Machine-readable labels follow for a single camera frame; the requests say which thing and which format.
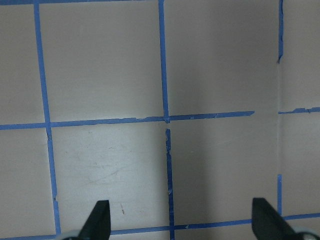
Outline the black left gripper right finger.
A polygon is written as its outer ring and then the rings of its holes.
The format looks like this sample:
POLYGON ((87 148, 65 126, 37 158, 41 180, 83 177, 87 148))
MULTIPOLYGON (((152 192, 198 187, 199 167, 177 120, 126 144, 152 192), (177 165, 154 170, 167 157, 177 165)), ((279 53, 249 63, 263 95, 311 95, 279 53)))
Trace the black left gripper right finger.
POLYGON ((257 240, 301 240, 302 235, 262 197, 252 199, 251 228, 257 240))

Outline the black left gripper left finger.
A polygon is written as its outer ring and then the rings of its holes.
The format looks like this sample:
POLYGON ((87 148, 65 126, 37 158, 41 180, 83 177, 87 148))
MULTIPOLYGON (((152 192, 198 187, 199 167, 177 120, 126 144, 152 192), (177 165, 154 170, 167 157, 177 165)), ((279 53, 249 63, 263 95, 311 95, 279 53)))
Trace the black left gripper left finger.
POLYGON ((108 240, 111 235, 111 213, 108 200, 96 202, 77 240, 108 240))

